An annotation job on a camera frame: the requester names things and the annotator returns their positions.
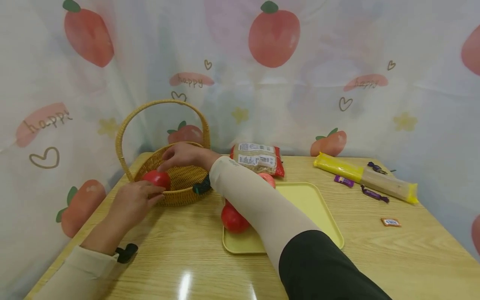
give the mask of basket handle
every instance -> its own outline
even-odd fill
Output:
[[[149,108],[150,106],[161,104],[161,103],[177,103],[180,105],[186,105],[193,109],[197,113],[197,115],[200,117],[200,121],[202,121],[202,133],[203,133],[203,147],[206,149],[210,149],[210,130],[208,128],[208,123],[205,119],[205,116],[196,109],[194,106],[188,104],[187,102],[183,101],[177,101],[173,99],[167,99],[167,100],[155,100],[152,102],[145,103],[141,106],[139,106],[137,109],[135,109],[133,112],[130,113],[130,115],[127,116],[125,120],[123,120],[122,124],[120,125],[119,132],[117,133],[117,139],[115,141],[115,151],[117,152],[117,157],[120,161],[121,167],[125,174],[127,174],[127,178],[130,182],[134,181],[133,175],[130,172],[130,169],[127,166],[127,163],[125,162],[125,158],[123,157],[123,149],[122,149],[122,142],[123,142],[123,134],[125,133],[125,129],[127,129],[127,125],[130,123],[130,121],[138,115],[142,110]]]

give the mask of yellow tray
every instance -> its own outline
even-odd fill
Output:
[[[342,233],[315,185],[307,182],[278,182],[276,189],[320,227],[338,248],[343,248],[345,241]],[[231,254],[265,253],[260,237],[251,226],[240,234],[230,233],[223,228],[222,240],[223,246]]]

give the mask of wicker basket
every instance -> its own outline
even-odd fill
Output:
[[[125,162],[125,158],[123,157],[122,141],[123,141],[123,133],[125,132],[127,125],[130,123],[133,117],[135,117],[142,110],[149,108],[150,106],[161,104],[161,103],[177,103],[180,105],[186,105],[191,109],[193,109],[198,114],[198,116],[200,117],[200,120],[202,121],[203,145],[193,143],[193,142],[188,142],[188,143],[195,145],[197,147],[210,149],[210,131],[208,129],[208,124],[205,120],[205,117],[202,115],[202,113],[199,110],[197,110],[195,107],[193,107],[192,105],[186,102],[181,102],[176,100],[157,100],[157,101],[152,101],[152,102],[143,104],[142,106],[134,110],[130,115],[128,115],[128,117],[123,121],[122,125],[120,126],[119,132],[117,134],[117,139],[115,141],[115,148],[117,151],[117,156],[119,158],[121,167],[125,171],[125,174],[127,174],[127,178],[128,180],[130,180],[130,182],[142,180],[142,177],[147,172],[151,170],[155,170],[158,166],[160,166],[163,163],[162,155],[168,148],[174,145],[174,144],[170,144],[166,147],[163,147],[155,151],[152,154],[152,156],[149,157],[142,164],[142,166],[134,175],[132,175],[132,173],[130,172],[130,169],[128,168],[127,163]],[[205,179],[205,177],[208,175],[208,173],[204,169],[194,167],[194,166],[181,167],[181,168],[175,167],[175,168],[171,168],[167,172],[170,175],[171,188],[170,188],[170,191],[164,192],[165,199],[158,202],[158,205],[181,206],[181,205],[192,204],[194,202],[199,201],[205,195],[209,194],[209,193],[204,193],[204,194],[198,195],[194,193],[192,189],[194,184],[201,183]]]

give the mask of curtain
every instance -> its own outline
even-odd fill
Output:
[[[0,4],[0,298],[22,298],[123,174],[122,120],[157,99],[212,148],[375,157],[480,261],[480,2],[30,0]],[[128,163],[200,119],[161,104]]]

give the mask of table surface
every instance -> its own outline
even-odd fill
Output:
[[[150,156],[141,154],[136,171]],[[310,182],[321,191],[345,238],[343,252],[391,298],[478,299],[480,265],[422,206],[397,199],[386,204],[333,181],[312,166],[314,157],[284,157],[287,182]],[[366,165],[368,158],[345,158]],[[75,245],[107,214],[125,176],[28,294],[37,293],[60,268]],[[106,299],[287,299],[266,255],[231,255],[222,246],[221,197],[212,193],[184,207],[154,208],[125,237],[122,247],[139,245],[135,259],[118,274]],[[385,227],[381,217],[396,218],[401,228]]]

